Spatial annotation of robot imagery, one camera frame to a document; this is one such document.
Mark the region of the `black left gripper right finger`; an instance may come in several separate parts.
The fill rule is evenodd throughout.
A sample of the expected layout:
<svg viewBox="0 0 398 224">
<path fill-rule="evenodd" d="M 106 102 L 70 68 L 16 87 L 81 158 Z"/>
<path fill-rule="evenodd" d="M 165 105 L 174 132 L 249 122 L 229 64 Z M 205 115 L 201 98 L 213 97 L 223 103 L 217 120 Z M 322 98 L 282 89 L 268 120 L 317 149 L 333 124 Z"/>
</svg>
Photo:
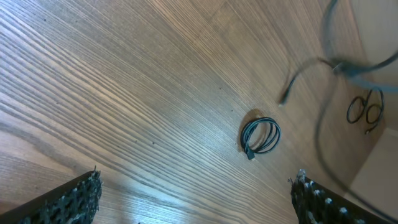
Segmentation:
<svg viewBox="0 0 398 224">
<path fill-rule="evenodd" d="M 383 224 L 386 221 L 314 182 L 300 169 L 291 183 L 292 205 L 300 224 Z"/>
</svg>

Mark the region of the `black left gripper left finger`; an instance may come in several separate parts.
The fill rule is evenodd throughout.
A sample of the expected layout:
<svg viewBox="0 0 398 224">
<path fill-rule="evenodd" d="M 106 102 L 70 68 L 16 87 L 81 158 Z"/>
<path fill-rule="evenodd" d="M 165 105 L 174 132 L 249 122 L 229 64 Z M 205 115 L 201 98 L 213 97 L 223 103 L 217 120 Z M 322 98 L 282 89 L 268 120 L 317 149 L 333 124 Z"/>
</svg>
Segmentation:
<svg viewBox="0 0 398 224">
<path fill-rule="evenodd" d="M 1 223 L 92 223 L 102 194 L 100 171 L 89 171 L 1 215 Z"/>
</svg>

